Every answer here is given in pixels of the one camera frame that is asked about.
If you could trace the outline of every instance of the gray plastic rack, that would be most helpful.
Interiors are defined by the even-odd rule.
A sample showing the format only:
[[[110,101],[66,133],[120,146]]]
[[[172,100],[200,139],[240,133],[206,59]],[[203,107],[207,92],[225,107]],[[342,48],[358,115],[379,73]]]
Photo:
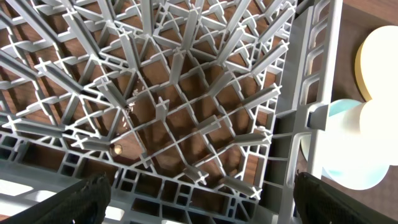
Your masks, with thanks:
[[[32,195],[56,193],[74,184],[85,176],[83,169],[91,162],[102,164],[111,170],[108,175],[114,175],[110,177],[113,184],[109,206],[119,209],[121,216],[107,215],[105,223],[300,223],[293,201],[299,143],[300,138],[311,135],[308,171],[320,177],[317,142],[323,136],[330,104],[342,0],[315,0],[296,20],[296,0],[271,0],[267,6],[262,0],[6,2],[17,16],[11,17],[5,8],[0,10],[0,30],[6,34],[1,37],[9,41],[0,49],[0,66],[14,74],[0,81],[0,179],[31,189],[15,196],[0,193],[0,202],[32,206],[39,201]],[[258,14],[248,9],[253,3]],[[97,4],[100,12],[87,7],[92,4]],[[227,15],[226,10],[231,7],[235,8],[234,14]],[[53,15],[62,15],[68,26],[64,32],[57,33],[45,19]],[[125,22],[132,18],[142,27]],[[260,20],[268,24],[262,32],[256,29]],[[24,24],[31,26],[40,40],[20,41],[15,27]],[[162,33],[167,30],[173,30],[176,39],[165,38]],[[100,32],[97,37],[92,34],[96,31]],[[110,35],[116,38],[107,43]],[[66,56],[61,46],[75,39],[85,53]],[[196,47],[203,43],[210,46],[213,54]],[[146,58],[151,46],[155,53]],[[32,65],[27,55],[50,47],[55,49],[58,60],[40,57]],[[120,48],[124,57],[111,53]],[[246,66],[230,60],[234,55],[240,55]],[[183,73],[186,58],[193,68]],[[146,80],[142,68],[156,62],[169,77],[153,85]],[[85,65],[80,77],[76,77],[70,67],[82,63]],[[222,72],[209,82],[204,71],[215,65]],[[275,83],[264,87],[269,75],[275,76]],[[129,81],[125,83],[126,90],[120,91],[113,81],[125,76]],[[43,77],[65,91],[49,96],[39,81]],[[204,87],[201,95],[188,96],[180,86],[192,77],[198,77],[198,85]],[[245,78],[257,85],[251,96],[242,93],[240,83]],[[142,84],[140,88],[135,87],[137,82]],[[4,93],[27,83],[34,87],[37,101],[16,110]],[[318,85],[317,98],[308,103],[308,92],[314,83]],[[153,95],[170,86],[181,98],[178,106],[172,106],[170,99]],[[227,110],[217,97],[230,87],[240,100],[233,110]],[[149,99],[148,107],[154,108],[155,116],[137,124],[131,113],[138,110],[138,102],[144,98]],[[205,98],[215,104],[218,115],[198,119],[192,105]],[[67,106],[57,119],[52,107],[61,102]],[[101,107],[94,110],[92,103]],[[78,105],[83,114],[75,119]],[[194,128],[189,134],[176,136],[167,118],[182,110],[187,111]],[[231,117],[241,110],[249,115],[249,130],[236,134]],[[29,119],[38,111],[43,112],[48,123]],[[96,120],[108,113],[113,113],[114,119],[104,133]],[[267,115],[263,126],[256,123],[259,113]],[[169,145],[159,146],[155,152],[139,137],[140,131],[154,125],[165,129],[171,139]],[[216,149],[209,134],[222,126],[232,140]],[[208,153],[195,162],[187,159],[181,148],[181,143],[193,136],[201,138]],[[139,156],[131,163],[117,161],[112,147],[131,138],[137,139]],[[45,152],[34,151],[33,145],[44,147]],[[238,149],[241,160],[238,171],[231,175],[220,158],[233,149]],[[167,151],[176,151],[181,157],[183,169],[176,175],[157,170],[156,156]],[[56,168],[25,161],[28,155],[46,160],[50,154],[60,155]],[[244,181],[249,156],[258,159],[252,184]],[[209,173],[201,169],[208,162],[214,162],[222,175],[215,187],[208,186]],[[207,202],[209,198],[218,198],[220,203],[208,205],[212,203]]]

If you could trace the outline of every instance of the light blue bowl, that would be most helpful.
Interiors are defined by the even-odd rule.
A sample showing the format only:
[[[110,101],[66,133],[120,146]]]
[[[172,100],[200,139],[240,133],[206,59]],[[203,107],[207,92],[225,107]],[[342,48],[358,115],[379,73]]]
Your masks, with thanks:
[[[329,116],[354,108],[361,102],[356,100],[336,100],[330,104]],[[310,150],[310,136],[305,136],[301,140],[301,147],[305,159],[308,160]],[[322,175],[334,180],[338,184],[353,190],[366,190],[376,186],[386,176],[390,165],[363,164],[355,170],[328,170],[324,167]]]

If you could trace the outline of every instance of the yellow plate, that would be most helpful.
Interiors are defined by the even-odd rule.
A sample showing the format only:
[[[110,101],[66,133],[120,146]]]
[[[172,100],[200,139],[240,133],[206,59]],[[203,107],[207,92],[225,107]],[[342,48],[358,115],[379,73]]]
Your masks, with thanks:
[[[366,101],[385,100],[398,91],[398,26],[373,31],[355,58],[355,77]]]

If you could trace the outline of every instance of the small debris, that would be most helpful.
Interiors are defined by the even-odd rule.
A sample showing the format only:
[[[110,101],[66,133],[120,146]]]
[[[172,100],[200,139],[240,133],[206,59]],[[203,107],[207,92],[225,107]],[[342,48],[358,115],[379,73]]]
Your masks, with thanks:
[[[121,145],[117,144],[115,145],[113,148],[110,149],[111,150],[111,155],[112,156],[118,156],[120,154],[122,154],[123,152],[123,148]]]

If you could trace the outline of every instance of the gray plastic frame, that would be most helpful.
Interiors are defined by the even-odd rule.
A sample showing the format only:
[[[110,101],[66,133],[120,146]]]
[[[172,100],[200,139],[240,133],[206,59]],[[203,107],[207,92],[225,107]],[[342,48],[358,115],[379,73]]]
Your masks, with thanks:
[[[330,13],[326,17],[327,24],[325,24],[324,20],[321,20],[319,23],[321,25],[317,25],[316,22],[309,22],[312,20],[317,21],[317,15],[319,15],[322,9],[321,6],[324,6],[329,2],[316,1],[314,6],[315,10],[313,10],[313,7],[307,9],[307,11],[305,11],[305,13],[298,18],[298,22],[295,22],[295,26],[293,27],[292,21],[294,19],[293,14],[295,12],[295,1],[274,0],[269,7],[266,8],[262,1],[255,0],[257,5],[261,8],[261,14],[258,15],[251,15],[251,13],[246,10],[250,1],[245,0],[230,2],[211,0],[208,1],[211,4],[211,7],[207,11],[202,10],[203,0],[196,0],[195,4],[190,4],[189,1],[185,1],[191,8],[190,10],[182,9],[181,7],[174,5],[184,0],[144,1],[142,5],[137,4],[134,0],[129,1],[132,2],[133,5],[126,9],[123,13],[118,13],[120,11],[121,4],[123,3],[122,0],[114,1],[113,4],[108,0],[98,1],[98,5],[101,8],[102,14],[97,14],[83,7],[86,4],[96,2],[95,0],[46,0],[42,1],[45,4],[38,5],[36,5],[36,1],[31,1],[33,7],[25,1],[10,0],[8,3],[22,16],[10,18],[7,17],[5,13],[0,11],[0,28],[8,30],[9,40],[11,42],[10,45],[5,46],[0,50],[0,65],[20,76],[19,79],[11,82],[1,81],[0,87],[2,90],[7,90],[26,82],[32,82],[35,86],[36,97],[38,99],[36,103],[29,105],[26,110],[20,111],[17,114],[11,114],[3,95],[0,94],[2,106],[2,111],[0,112],[0,123],[2,124],[2,127],[10,129],[12,132],[7,133],[1,131],[1,148],[9,151],[9,157],[6,160],[0,160],[0,179],[29,185],[34,188],[30,192],[12,198],[8,195],[0,194],[0,200],[6,200],[9,203],[24,203],[27,205],[33,205],[33,202],[25,198],[28,193],[36,192],[38,190],[49,190],[53,192],[61,191],[65,187],[68,187],[69,185],[78,181],[77,177],[79,177],[80,167],[84,165],[83,163],[85,159],[90,159],[105,164],[111,164],[118,168],[118,171],[115,175],[115,181],[112,186],[113,197],[110,206],[118,207],[125,211],[123,219],[121,220],[122,223],[160,223],[162,220],[167,219],[163,216],[162,210],[164,206],[172,207],[178,211],[182,211],[182,217],[176,221],[185,223],[193,223],[191,220],[192,214],[206,217],[209,223],[218,223],[220,220],[230,223],[244,223],[248,221],[262,223],[299,222],[299,219],[296,219],[293,216],[294,203],[292,198],[292,183],[294,179],[295,161],[297,159],[299,143],[299,140],[297,143],[297,138],[303,133],[312,134],[312,136],[314,136],[312,137],[310,162],[308,165],[310,172],[313,174],[320,174],[319,172],[322,167],[320,164],[314,162],[316,161],[316,150],[314,149],[317,142],[316,139],[319,138],[322,131],[310,131],[311,129],[306,128],[307,122],[305,122],[304,126],[302,126],[302,123],[297,122],[298,118],[301,117],[305,117],[305,120],[307,121],[309,112],[313,112],[313,119],[311,120],[311,123],[314,123],[314,125],[311,128],[318,128],[317,125],[322,126],[322,122],[326,120],[327,114],[325,115],[325,113],[321,113],[320,111],[324,111],[325,109],[322,109],[324,108],[322,106],[327,106],[330,102],[331,84],[333,83],[334,60],[337,49],[336,39],[338,38],[338,25],[340,23],[342,1],[331,1]],[[223,9],[232,5],[235,5],[237,10],[235,15],[228,23],[224,18]],[[154,15],[154,18],[151,18],[150,16],[142,16],[148,12],[152,12],[153,8],[163,8],[163,10],[158,10],[158,13]],[[59,12],[63,12],[63,17],[70,28],[66,32],[56,34],[46,24],[40,14],[51,15]],[[211,13],[215,13],[221,22],[216,22],[205,17]],[[132,16],[141,17],[143,24],[142,30],[121,22],[121,20]],[[255,21],[263,18],[270,22],[270,26],[264,33],[258,34],[255,29]],[[11,27],[25,22],[28,22],[29,25],[32,26],[43,39],[36,42],[18,42]],[[185,29],[184,35],[180,35],[180,32],[178,31],[178,25],[184,22],[187,23],[187,28]],[[244,26],[247,26],[254,35],[245,33],[243,31]],[[309,76],[308,78],[302,79],[300,77],[302,76],[302,73],[295,73],[294,68],[296,68],[297,71],[303,69],[303,63],[308,61],[307,56],[310,54],[310,50],[307,50],[304,46],[308,46],[308,41],[313,40],[310,38],[310,32],[313,30],[320,30],[321,28],[327,29],[327,38],[325,39],[323,48],[323,53],[326,54],[327,57],[324,57],[324,61],[322,62],[322,71],[318,75]],[[161,37],[159,32],[166,29],[176,30],[176,33],[179,34],[181,43]],[[195,40],[192,37],[196,36],[198,29],[201,29],[204,35],[198,40]],[[299,32],[301,29],[305,30],[304,35],[302,32]],[[95,42],[90,34],[90,32],[96,30],[102,30],[99,42]],[[111,42],[109,46],[104,47],[104,42],[108,38],[109,33],[119,36],[119,39]],[[290,33],[293,38],[293,42],[290,41],[289,44]],[[222,47],[220,47],[220,49],[215,47],[214,36],[217,34],[229,34],[228,40],[223,38],[221,42]],[[283,41],[281,41],[276,48],[272,49],[273,36],[275,35],[282,38]],[[57,49],[56,43],[65,42],[74,38],[77,38],[80,41],[83,48],[87,52],[86,55],[80,57],[64,57],[62,52],[58,50],[57,55],[59,60],[55,62],[41,61],[35,66],[39,73],[29,68],[27,59],[24,56],[24,52],[35,52],[50,46],[54,46]],[[195,44],[199,44],[203,41],[210,43],[210,45],[213,47],[213,50],[216,52],[216,56],[193,48]],[[143,54],[138,55],[136,50],[136,42],[143,43],[144,48],[146,48],[147,44],[151,42],[155,46],[157,54],[153,55],[149,60],[141,62]],[[168,46],[170,49],[162,50],[158,44]],[[286,55],[285,52],[287,50],[287,44],[289,44],[290,50]],[[107,53],[119,47],[123,48],[126,55],[126,60]],[[261,60],[257,59],[259,51],[262,51],[265,54]],[[226,60],[228,57],[234,54],[241,54],[242,58],[248,64],[248,67],[242,67],[241,65],[237,65]],[[297,58],[297,54],[301,56],[304,55],[304,57],[294,59],[293,57]],[[173,64],[170,68],[167,66],[167,61],[165,59],[169,55],[174,55]],[[192,62],[196,62],[194,65],[195,68],[191,69],[188,73],[181,74],[178,77],[176,74],[181,73],[184,57],[189,57]],[[200,65],[195,58],[203,58],[211,62]],[[295,64],[293,64],[292,67],[286,66],[284,69],[285,60],[289,59],[291,59],[292,62],[294,60],[297,61],[294,61]],[[74,65],[83,61],[88,62],[85,68],[85,73],[81,76],[80,80],[72,79],[70,71],[68,71],[66,68],[65,63]],[[168,82],[160,85],[147,86],[139,72],[139,67],[143,67],[156,61],[162,62],[167,69],[170,79]],[[91,75],[90,73],[92,73],[92,65],[94,64],[105,65],[113,71],[107,72],[102,68],[103,75],[97,78],[95,81],[87,83],[88,77]],[[209,85],[204,78],[203,71],[213,64],[222,64],[224,75],[218,76],[218,78],[211,85]],[[234,72],[244,73],[245,75],[236,77]],[[276,84],[267,89],[259,90],[255,95],[245,99],[240,92],[241,88],[238,81],[244,77],[252,77],[262,88],[267,72],[277,75]],[[184,92],[178,87],[178,81],[196,74],[202,77],[203,84],[206,86],[207,91],[203,96],[188,100]],[[58,97],[44,97],[42,90],[40,89],[40,85],[38,85],[36,82],[36,78],[43,75],[62,86],[68,91],[68,93]],[[127,87],[129,91],[126,91],[126,94],[124,95],[118,92],[113,83],[110,82],[110,79],[117,78],[121,75],[131,76],[131,81]],[[317,103],[314,103],[311,106],[300,106],[296,97],[297,95],[301,97],[305,94],[305,90],[302,90],[302,86],[306,85],[306,80],[312,80],[309,79],[311,77],[316,77],[315,79],[320,77],[322,88],[320,88],[320,94],[318,94]],[[144,83],[144,89],[139,90],[139,93],[133,94],[132,97],[129,97],[127,92],[132,93],[132,84],[137,79],[140,79],[140,81]],[[172,111],[169,111],[168,100],[163,100],[161,98],[153,99],[152,95],[150,94],[150,91],[156,91],[169,85],[175,85],[179,95],[184,100],[183,105],[175,108]],[[219,93],[225,86],[228,85],[233,86],[242,103],[242,107],[239,107],[229,113],[227,113],[225,109],[217,102],[215,97],[217,93]],[[294,90],[294,93],[284,91],[287,89]],[[128,119],[128,105],[146,96],[151,99],[151,102],[156,109],[156,118],[146,124],[134,126],[133,123]],[[199,123],[190,105],[205,96],[212,96],[212,99],[215,102],[219,112],[223,114],[223,116],[220,118],[212,116]],[[57,124],[48,105],[65,99],[69,99],[67,109],[68,112],[64,114],[62,118],[62,124]],[[91,113],[91,109],[85,104],[84,100],[94,101],[96,103],[106,105],[108,108],[103,111]],[[292,105],[298,106],[292,106],[291,108],[281,108],[280,105],[284,104],[279,102],[285,102],[289,100],[291,101]],[[74,124],[64,124],[68,123],[67,121],[71,119],[74,108],[76,108],[79,101],[82,103],[83,109],[86,111],[86,116],[76,121]],[[165,117],[184,108],[188,110],[191,119],[197,127],[197,131],[185,136],[182,139],[176,140],[165,123]],[[232,124],[229,120],[229,115],[240,109],[245,109],[253,121],[251,123],[251,132],[257,130],[262,134],[252,133],[242,136],[235,135],[233,129],[231,128]],[[52,125],[38,123],[36,121],[23,118],[25,115],[33,113],[37,110],[43,110],[51,120]],[[112,128],[107,136],[101,136],[95,126],[95,123],[93,122],[93,118],[108,113],[111,110],[117,110]],[[257,127],[255,125],[256,116],[259,111],[267,113],[269,118],[271,118],[271,121],[268,122],[269,125],[266,127]],[[291,122],[294,124],[294,131],[289,130],[285,133],[272,135],[276,117],[288,118],[290,117],[289,113],[292,111],[296,111],[294,113],[296,113],[297,117],[296,120],[291,120]],[[113,137],[116,126],[123,116],[126,118],[129,131],[121,134],[120,136]],[[125,166],[123,164],[114,162],[112,160],[112,156],[108,152],[110,144],[121,138],[125,138],[130,134],[133,134],[135,138],[137,138],[138,130],[144,129],[146,126],[151,125],[156,121],[163,122],[165,128],[170,133],[170,137],[174,141],[171,146],[167,146],[166,148],[157,151],[156,154],[175,146],[179,151],[184,164],[186,165],[186,169],[174,178],[165,177],[156,173],[153,162],[151,161],[151,158],[155,155],[148,156],[146,154],[145,147],[141,142],[139,142],[142,148],[142,154],[140,156],[141,159],[139,162],[131,166]],[[221,121],[230,124],[229,130],[234,136],[234,141],[230,145],[224,147],[222,150],[216,152],[206,139],[206,134],[218,129],[220,127]],[[89,123],[95,132],[90,133],[77,128],[77,126],[83,123]],[[72,134],[66,134],[66,130],[72,130]],[[29,139],[21,136],[19,133],[38,133],[43,137],[40,139]],[[212,153],[212,156],[206,157],[204,160],[198,161],[195,164],[188,164],[184,160],[183,154],[178,148],[178,142],[181,142],[184,139],[193,136],[194,134],[202,135],[208,150]],[[291,146],[287,149],[289,151],[288,158],[269,157],[268,154],[272,139],[284,138],[286,136],[294,136],[292,137],[293,140],[291,140]],[[87,152],[79,153],[76,151],[70,151],[64,141],[66,138],[74,140],[75,143],[73,146],[80,147],[84,150],[87,150]],[[38,167],[30,167],[21,164],[24,153],[29,148],[29,144],[40,144],[54,150],[65,152],[62,164],[57,173],[49,172]],[[242,160],[242,163],[239,166],[239,172],[234,177],[228,177],[225,172],[223,172],[223,165],[218,156],[226,152],[232,146],[239,146],[241,149],[241,154],[245,159]],[[92,156],[92,153],[96,151],[101,152],[99,157]],[[79,158],[75,164],[68,160],[68,157],[71,155],[78,156]],[[242,181],[249,155],[254,155],[259,158],[254,185],[250,185]],[[216,161],[218,168],[224,175],[224,183],[213,189],[209,189],[203,186],[203,184],[205,184],[205,177],[208,174],[197,167],[213,159]],[[267,169],[266,167],[268,160],[286,161],[285,173],[283,170],[277,171],[278,175],[282,176],[284,179],[283,184],[277,184],[264,180],[264,174]],[[144,165],[145,168],[148,168],[148,171],[136,168],[141,164]],[[65,167],[74,168],[72,177],[63,175],[63,169]],[[130,175],[127,175],[128,172],[134,173],[134,178],[131,178]],[[178,180],[178,178],[183,175],[191,178],[193,180],[193,184]],[[149,197],[148,195],[142,195],[135,192],[136,185],[141,176],[153,176],[161,179],[162,185],[156,197]],[[126,192],[120,189],[121,183],[123,182],[133,184],[131,192]],[[166,182],[174,182],[178,185],[177,192],[172,202],[164,201],[160,197]],[[280,204],[279,212],[272,212],[268,208],[257,206],[258,203],[261,202],[260,192],[264,184],[281,189],[282,196],[279,198],[262,198],[262,200],[268,200],[270,203],[275,202],[275,204]],[[219,189],[223,188],[224,186],[229,187],[232,190],[232,193],[227,194],[219,191]],[[224,201],[222,212],[209,212],[190,206],[189,202],[191,201],[191,196],[194,189],[213,192],[224,196],[226,200]],[[186,205],[181,205],[177,202],[179,197],[185,198],[188,203]],[[135,200],[142,200],[159,206],[159,211],[157,213],[158,215],[147,215],[145,213],[131,210],[132,204]],[[238,207],[240,207],[240,210],[243,212],[243,216],[246,220],[236,219],[235,214]],[[115,220],[110,220],[107,218],[105,219],[105,222],[119,223]]]

